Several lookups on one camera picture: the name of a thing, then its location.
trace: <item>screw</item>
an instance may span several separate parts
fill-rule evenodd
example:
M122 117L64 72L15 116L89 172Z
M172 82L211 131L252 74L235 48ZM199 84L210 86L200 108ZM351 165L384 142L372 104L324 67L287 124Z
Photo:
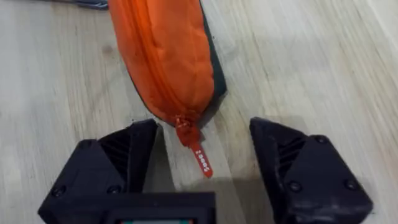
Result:
M61 187L54 188L51 192L53 197L59 198L67 191L67 187L65 185Z
M344 186L348 190L358 190L358 184L354 180L345 180L344 181Z
M296 181L290 181L289 182L289 189L295 193L299 193L300 191L303 190L303 187L301 186L300 183Z
M328 142L324 136L317 136L315 139L321 144Z
M120 193L121 190L122 190L122 188L119 185L114 185L114 186L110 186L108 188L108 190L106 191L106 193L108 193L108 194L118 194L118 193Z

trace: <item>zipper tab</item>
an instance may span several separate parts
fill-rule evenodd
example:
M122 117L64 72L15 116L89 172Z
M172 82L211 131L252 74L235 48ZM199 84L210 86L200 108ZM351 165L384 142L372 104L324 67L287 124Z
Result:
M213 170L205 151L200 145L199 129L183 116L177 116L175 124L175 130L181 143L192 150L203 174L210 178L213 175Z

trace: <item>wood grain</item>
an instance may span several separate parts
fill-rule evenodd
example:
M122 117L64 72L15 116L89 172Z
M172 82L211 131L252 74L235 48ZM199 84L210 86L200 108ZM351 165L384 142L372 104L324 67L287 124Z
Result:
M219 223L272 223L248 131L260 116L326 134L375 203L365 223L396 223L397 1L202 3L229 92L202 129L210 180L162 123L176 188L215 190ZM79 140L151 117L107 12L0 0L1 223L41 223Z

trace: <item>black 3d-printed part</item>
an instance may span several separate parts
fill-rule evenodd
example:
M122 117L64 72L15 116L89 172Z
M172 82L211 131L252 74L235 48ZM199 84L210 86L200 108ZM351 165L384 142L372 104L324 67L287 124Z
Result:
M250 131L276 224L359 224L373 209L327 137L261 118Z
M126 181L126 192L142 192L158 126L139 121L99 140L103 151Z
M134 220L215 223L214 193L142 194L159 127L153 119L79 142L39 208L46 224Z

